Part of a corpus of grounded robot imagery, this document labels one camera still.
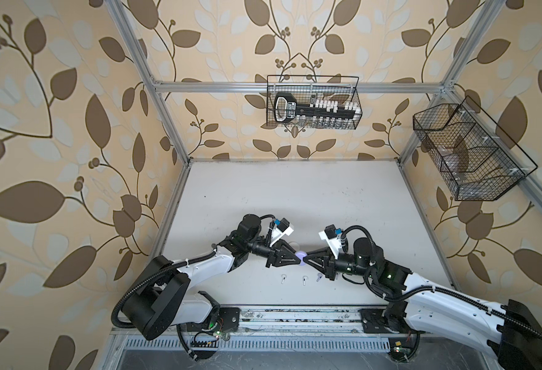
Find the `aluminum frame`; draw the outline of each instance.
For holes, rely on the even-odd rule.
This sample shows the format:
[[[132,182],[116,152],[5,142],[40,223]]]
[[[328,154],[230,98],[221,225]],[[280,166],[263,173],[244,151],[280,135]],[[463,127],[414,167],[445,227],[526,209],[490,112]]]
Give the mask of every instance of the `aluminum frame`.
[[[166,108],[164,99],[156,89],[154,89],[154,78],[150,73],[142,48],[135,38],[135,33],[127,21],[121,2],[119,0],[106,0],[105,3],[111,14],[111,18],[117,26],[117,29],[123,38],[123,42],[125,42],[125,46],[127,46],[127,50],[133,59],[135,69],[139,73],[140,78],[142,78],[146,91],[154,103],[158,115],[162,119],[162,126],[170,138],[171,144],[176,148],[178,159],[180,159],[181,163],[187,165],[189,163],[189,156],[187,155],[185,145],[183,145],[183,140],[174,125],[169,110]]]
[[[303,82],[286,83],[282,85],[302,85]],[[306,85],[326,86],[322,83]],[[158,93],[266,93],[267,84],[257,82],[155,82],[154,88]],[[382,82],[360,82],[357,84],[358,93],[440,93],[442,84],[399,84]]]

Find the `black cable sleeve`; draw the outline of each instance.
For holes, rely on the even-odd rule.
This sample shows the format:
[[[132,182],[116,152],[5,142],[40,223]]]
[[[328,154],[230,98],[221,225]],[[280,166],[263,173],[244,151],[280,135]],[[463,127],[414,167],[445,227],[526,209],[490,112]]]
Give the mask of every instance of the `black cable sleeve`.
[[[193,259],[189,259],[189,264],[192,265],[194,263],[199,263],[199,262],[206,261],[206,260],[210,259],[211,257],[213,257],[215,255],[216,255],[216,250],[212,250],[211,253],[208,254],[208,255],[201,256],[201,257],[196,257],[196,258],[193,258]],[[186,265],[187,265],[187,261],[173,263],[172,265],[167,266],[167,267],[163,268],[162,270],[159,270],[158,272],[156,272],[156,273],[152,274],[151,276],[147,277],[145,280],[143,280],[143,281],[139,282],[138,284],[136,284],[135,286],[131,287],[123,295],[123,297],[121,297],[121,299],[117,302],[117,304],[113,308],[113,311],[111,313],[111,322],[112,322],[112,324],[114,326],[116,326],[116,327],[120,327],[120,328],[123,328],[123,329],[135,328],[135,326],[133,326],[132,323],[122,322],[121,320],[119,320],[119,311],[121,310],[121,308],[123,308],[123,306],[125,305],[125,302],[127,302],[127,300],[132,295],[134,295],[135,292],[142,289],[144,286],[152,284],[159,277],[162,277],[162,276],[164,276],[164,275],[166,275],[168,273],[171,273],[172,271],[178,269],[179,267],[184,267]]]
[[[364,285],[365,284],[363,282],[357,282],[357,281],[349,280],[347,277],[345,277],[345,274],[343,274],[343,279],[345,279],[345,281],[349,281],[350,283],[357,284],[357,285]]]
[[[372,293],[376,294],[377,296],[379,296],[380,298],[384,299],[385,301],[387,302],[401,302],[401,301],[404,301],[404,300],[407,300],[409,297],[412,297],[413,295],[417,294],[417,293],[420,293],[420,292],[424,292],[424,291],[433,291],[434,288],[433,286],[431,285],[422,285],[422,286],[418,286],[416,287],[415,289],[412,289],[410,291],[408,291],[407,293],[405,294],[402,294],[398,297],[388,297],[388,296],[383,296],[381,295],[379,292],[377,292],[374,287],[371,285],[371,283],[369,282],[369,274],[370,274],[370,268],[366,269],[366,272],[364,273],[363,275],[363,281],[366,283],[366,286],[368,287],[368,289],[371,290]],[[486,306],[480,302],[477,302],[469,297],[466,297],[465,295],[463,294],[460,294],[459,292],[455,292],[455,291],[452,291],[452,290],[448,290],[448,289],[445,289],[445,288],[440,288],[439,286],[436,286],[435,287],[435,291],[436,292],[439,292],[439,293],[444,293],[444,294],[447,294],[447,295],[450,295],[451,297],[454,297],[458,300],[461,300],[461,301],[464,301],[468,304],[471,304],[477,308],[479,308],[480,310],[483,310],[483,311],[488,311],[489,310],[489,306]],[[532,328],[531,326],[529,325],[526,325],[525,323],[522,323],[502,312],[499,312],[497,310],[491,310],[491,315],[494,315],[494,316],[497,316],[501,319],[503,319],[504,321],[506,322],[509,322],[511,323],[512,325],[514,326],[517,326],[518,328],[520,328],[521,330],[523,331],[527,331],[528,333],[530,333],[531,335],[533,335],[534,337],[537,337],[538,339],[542,340],[542,333],[539,332],[538,330]]]
[[[348,228],[345,229],[345,231],[343,231],[342,237],[345,238],[347,236],[347,233],[349,233],[352,230],[360,230],[362,233],[366,235],[366,237],[370,241],[370,248],[372,249],[372,262],[376,262],[374,260],[375,258],[374,256],[376,255],[376,243],[372,239],[370,232],[364,226],[353,225],[353,226],[349,226]]]

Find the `wall-mounted basket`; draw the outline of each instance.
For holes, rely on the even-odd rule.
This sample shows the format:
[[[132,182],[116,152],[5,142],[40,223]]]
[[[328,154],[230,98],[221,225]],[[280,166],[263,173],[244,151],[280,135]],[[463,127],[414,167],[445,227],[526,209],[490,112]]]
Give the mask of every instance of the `wall-mounted basket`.
[[[479,124],[478,113],[491,121],[495,134]],[[456,201],[497,200],[538,168],[470,97],[461,104],[440,104],[416,113],[413,130]]]
[[[355,130],[362,118],[358,77],[267,76],[267,125]]]

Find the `purple ball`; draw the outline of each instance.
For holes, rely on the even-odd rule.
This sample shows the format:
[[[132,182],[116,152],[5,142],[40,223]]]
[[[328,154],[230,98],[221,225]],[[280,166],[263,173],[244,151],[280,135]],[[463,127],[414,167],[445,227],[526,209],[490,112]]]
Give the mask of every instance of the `purple ball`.
[[[300,258],[300,260],[302,261],[302,262],[300,262],[300,266],[306,266],[306,262],[304,262],[304,257],[307,256],[307,255],[308,255],[308,254],[307,254],[305,251],[303,251],[303,250],[298,250],[298,251],[296,252],[296,256],[297,256],[298,258]]]

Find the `vine stem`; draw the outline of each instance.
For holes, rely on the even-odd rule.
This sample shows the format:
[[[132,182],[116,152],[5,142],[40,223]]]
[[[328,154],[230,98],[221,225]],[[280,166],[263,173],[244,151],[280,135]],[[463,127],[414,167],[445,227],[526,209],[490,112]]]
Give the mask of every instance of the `vine stem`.
[[[107,225],[107,226],[111,226],[111,227],[114,227],[115,225],[113,224],[109,224],[109,223],[106,223],[104,221],[101,221],[99,220],[98,218],[96,218],[92,212],[90,212],[90,210],[88,209],[88,206],[86,206],[86,202],[84,202],[84,195],[82,194],[82,192],[80,191],[80,195],[82,196],[82,200],[76,198],[75,196],[65,196],[65,199],[72,199],[72,200],[75,200],[76,202],[82,204],[84,206],[84,208],[86,209],[86,212],[88,212],[88,214],[90,215],[90,217],[92,217],[96,222],[98,223],[101,223],[103,225]]]
[[[34,65],[33,65],[34,56],[31,55],[31,61],[29,62],[29,60],[27,59],[27,56],[24,55],[23,50],[18,46],[18,43],[12,37],[12,29],[10,29],[9,31],[6,30],[6,28],[4,28],[4,26],[1,23],[0,23],[0,28],[2,29],[2,32],[4,32],[8,36],[10,41],[12,41],[12,43],[14,44],[12,48],[14,48],[15,50],[18,50],[18,52],[22,55],[28,67],[32,71],[33,75],[35,75],[35,78],[37,79],[37,83],[39,87],[41,88],[41,92],[43,93],[43,98],[45,99],[45,105],[47,106],[47,115],[49,117],[49,135],[34,135],[34,134],[18,133],[18,132],[15,132],[9,129],[4,129],[1,127],[0,127],[0,131],[4,131],[10,134],[16,134],[20,136],[26,136],[26,137],[52,138],[53,137],[53,118],[51,117],[51,109],[50,109],[51,104],[49,104],[49,99],[47,98],[47,93],[45,92],[45,87],[43,86],[43,83],[41,82],[41,78],[39,77],[37,71],[34,68]]]
[[[111,164],[106,160],[105,154],[103,153],[102,148],[101,148],[101,156],[102,156],[102,159],[105,161],[106,164],[104,165],[102,163],[99,163],[98,165],[99,166],[104,166],[104,167],[109,167],[109,168],[113,169],[113,171],[115,171],[117,174],[119,174],[119,176],[121,177],[121,179],[125,183],[125,187],[127,187],[127,193],[131,194],[131,189],[129,189],[129,185],[127,185],[127,181],[125,181],[125,178],[123,177],[123,175],[116,168],[111,166]]]
[[[443,220],[441,220],[441,221],[433,228],[433,230],[437,229],[437,227],[438,227],[439,225],[441,225],[442,222],[444,222],[444,221],[446,221],[446,220],[451,220],[452,218],[457,218],[457,217],[458,217],[458,216],[452,216],[452,217],[444,218]]]
[[[502,228],[502,227],[511,226],[511,225],[515,224],[516,222],[518,222],[519,220],[521,220],[524,216],[526,216],[526,214],[528,213],[528,211],[530,211],[530,209],[531,209],[532,207],[534,207],[534,204],[533,204],[532,202],[528,203],[528,208],[526,208],[526,211],[524,211],[524,213],[522,213],[521,215],[519,215],[519,217],[518,217],[516,220],[514,220],[514,221],[512,221],[512,222],[510,222],[510,223],[508,223],[508,224],[506,224],[506,225],[491,227],[491,230],[493,230],[493,229],[495,229],[495,228]]]

